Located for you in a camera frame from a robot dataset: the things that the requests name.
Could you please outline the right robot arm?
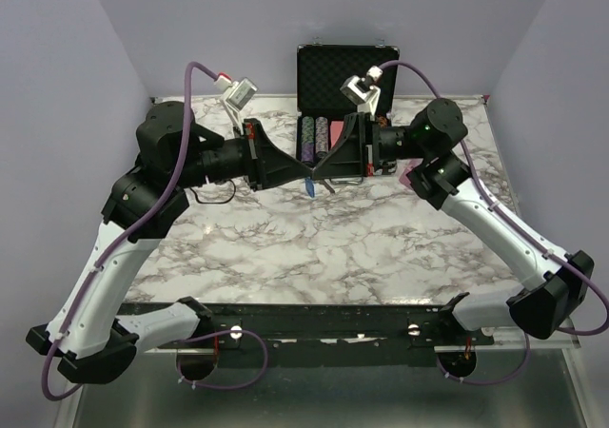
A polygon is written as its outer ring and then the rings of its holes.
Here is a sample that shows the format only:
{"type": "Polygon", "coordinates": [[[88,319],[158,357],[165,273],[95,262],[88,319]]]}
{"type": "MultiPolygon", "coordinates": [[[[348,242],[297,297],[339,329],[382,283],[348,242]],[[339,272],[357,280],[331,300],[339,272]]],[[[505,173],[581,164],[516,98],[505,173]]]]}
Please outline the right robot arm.
{"type": "Polygon", "coordinates": [[[408,186],[475,234],[518,281],[510,290],[454,297],[438,320],[440,337],[457,344],[474,330],[516,326],[546,340],[583,302],[594,262],[543,238],[491,194],[470,153],[454,151],[467,133],[461,109],[447,98],[429,102],[408,126],[380,127],[369,112],[351,113],[313,178],[371,176],[384,162],[416,161],[405,173],[408,186]]]}

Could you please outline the blue key tag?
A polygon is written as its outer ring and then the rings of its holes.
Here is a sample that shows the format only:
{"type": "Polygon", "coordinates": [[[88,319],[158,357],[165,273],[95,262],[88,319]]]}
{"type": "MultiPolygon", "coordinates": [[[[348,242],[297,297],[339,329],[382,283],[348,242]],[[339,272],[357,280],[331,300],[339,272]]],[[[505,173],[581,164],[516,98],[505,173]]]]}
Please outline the blue key tag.
{"type": "Polygon", "coordinates": [[[304,184],[305,184],[305,191],[306,191],[307,195],[308,195],[308,196],[309,196],[311,199],[313,199],[313,198],[316,196],[316,193],[315,193],[315,185],[314,185],[313,180],[312,180],[312,179],[310,179],[310,178],[306,178],[306,179],[304,180],[304,184]]]}

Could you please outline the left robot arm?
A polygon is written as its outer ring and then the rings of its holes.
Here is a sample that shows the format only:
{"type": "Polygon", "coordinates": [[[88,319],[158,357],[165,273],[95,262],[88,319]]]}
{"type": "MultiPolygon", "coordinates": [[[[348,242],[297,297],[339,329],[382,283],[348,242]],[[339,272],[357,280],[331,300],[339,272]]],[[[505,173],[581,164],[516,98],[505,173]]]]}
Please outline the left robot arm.
{"type": "Polygon", "coordinates": [[[204,345],[211,312],[191,297],[148,314],[119,316],[135,276],[188,209],[187,189],[244,177],[253,190],[303,179],[311,170],[277,148],[256,119],[232,139],[195,122],[191,107],[155,105],[136,129],[134,167],[113,185],[86,266],[66,303],[27,343],[74,384],[117,379],[136,355],[172,342],[204,345]]]}

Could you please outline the silver key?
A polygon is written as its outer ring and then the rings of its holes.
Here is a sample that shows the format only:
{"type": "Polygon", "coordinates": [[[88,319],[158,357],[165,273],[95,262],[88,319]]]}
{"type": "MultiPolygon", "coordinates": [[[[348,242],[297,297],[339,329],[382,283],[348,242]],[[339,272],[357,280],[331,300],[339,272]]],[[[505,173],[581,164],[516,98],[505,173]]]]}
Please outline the silver key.
{"type": "Polygon", "coordinates": [[[320,180],[319,184],[325,188],[329,194],[334,195],[336,193],[336,190],[326,180],[320,180]]]}

